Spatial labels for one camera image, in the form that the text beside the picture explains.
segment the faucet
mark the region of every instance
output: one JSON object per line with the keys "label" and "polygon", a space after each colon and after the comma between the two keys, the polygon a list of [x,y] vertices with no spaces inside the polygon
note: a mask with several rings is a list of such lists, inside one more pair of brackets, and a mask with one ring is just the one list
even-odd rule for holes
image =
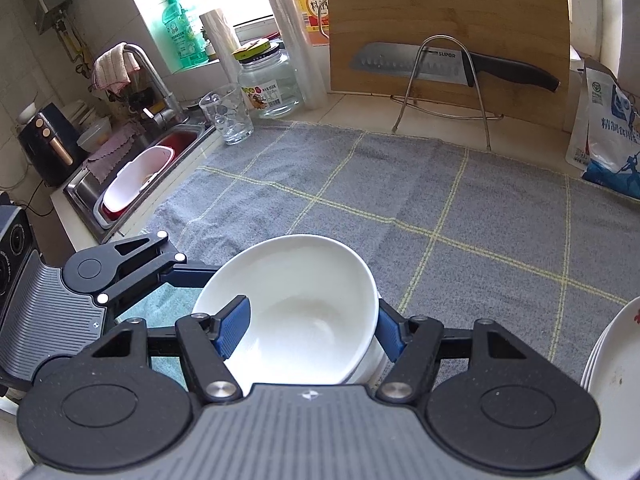
{"label": "faucet", "polygon": [[187,119],[187,116],[182,110],[182,107],[180,106],[178,99],[175,98],[174,93],[171,92],[167,88],[167,85],[164,84],[164,81],[162,81],[162,78],[160,77],[158,70],[156,70],[156,67],[152,65],[151,61],[146,56],[145,51],[142,50],[137,45],[127,43],[124,46],[124,52],[130,52],[131,54],[133,54],[138,60],[138,62],[140,63],[140,65],[142,65],[146,69],[146,72],[149,74],[149,76],[153,80],[154,84],[156,85],[156,88],[162,95],[162,100],[164,101],[164,110],[162,110],[161,112],[158,112],[157,114],[153,115],[148,109],[145,108],[143,110],[143,113],[149,119],[154,120],[158,125],[158,127],[163,130],[168,126],[168,123],[172,119],[175,119],[179,123],[183,123]]}

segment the gray ribbed panel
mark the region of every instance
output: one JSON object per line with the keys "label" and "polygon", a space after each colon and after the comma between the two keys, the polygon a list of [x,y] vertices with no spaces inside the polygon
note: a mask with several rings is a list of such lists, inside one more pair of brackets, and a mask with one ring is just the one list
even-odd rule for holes
{"label": "gray ribbed panel", "polygon": [[31,253],[0,329],[0,367],[33,380],[49,357],[75,355],[100,337],[105,310],[66,288],[61,271]]}
{"label": "gray ribbed panel", "polygon": [[[100,480],[488,480],[437,447],[413,412],[372,400],[363,386],[256,386],[210,406],[179,447]],[[38,466],[25,480],[90,480]],[[547,480],[586,480],[576,468]]]}

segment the sink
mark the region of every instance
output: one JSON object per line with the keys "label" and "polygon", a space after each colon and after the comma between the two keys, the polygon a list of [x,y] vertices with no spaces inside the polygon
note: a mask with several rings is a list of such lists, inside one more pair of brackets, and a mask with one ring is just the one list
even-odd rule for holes
{"label": "sink", "polygon": [[[197,148],[203,140],[215,131],[215,127],[207,126],[204,118],[194,116],[185,123],[170,128],[159,136],[149,133],[136,136],[129,153],[116,165],[103,183],[85,168],[80,168],[65,186],[64,194],[68,197],[73,208],[78,212],[84,224],[92,235],[103,243],[130,218],[132,213],[144,202],[144,200],[158,187],[166,176],[180,164],[190,153]],[[115,220],[109,219],[102,211],[102,197],[118,172],[128,162],[136,158],[150,146],[169,146],[174,149],[175,155],[171,163],[151,184],[142,191],[137,198],[125,209],[122,215]]]}

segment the jar lid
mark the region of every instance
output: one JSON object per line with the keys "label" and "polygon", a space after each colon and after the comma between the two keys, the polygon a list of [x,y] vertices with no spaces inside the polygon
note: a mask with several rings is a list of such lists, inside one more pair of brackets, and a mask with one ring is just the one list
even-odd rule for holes
{"label": "jar lid", "polygon": [[252,63],[254,61],[258,61],[259,59],[264,59],[265,57],[269,57],[271,54],[273,54],[274,52],[277,52],[280,50],[280,44],[279,43],[275,43],[274,41],[271,41],[271,43],[269,44],[267,50],[260,52],[258,54],[253,54],[251,57],[246,57],[244,59],[238,59],[236,57],[236,59],[238,59],[238,63],[240,63],[241,65],[247,64],[247,63]]}
{"label": "jar lid", "polygon": [[238,61],[245,60],[249,57],[261,54],[270,47],[270,42],[266,38],[249,41],[233,52],[234,57]]}

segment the black knife handle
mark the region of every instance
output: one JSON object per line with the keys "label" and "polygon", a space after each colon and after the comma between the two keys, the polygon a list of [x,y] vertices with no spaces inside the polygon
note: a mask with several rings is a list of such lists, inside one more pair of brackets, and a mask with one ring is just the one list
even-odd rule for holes
{"label": "black knife handle", "polygon": [[[560,80],[546,70],[529,63],[504,59],[502,57],[486,56],[471,52],[471,59],[477,72],[487,72],[505,81],[524,85],[540,86],[551,92],[555,92],[560,86]],[[466,81],[469,86],[474,85],[474,75],[471,65],[464,52],[462,52],[462,64],[465,69]]]}

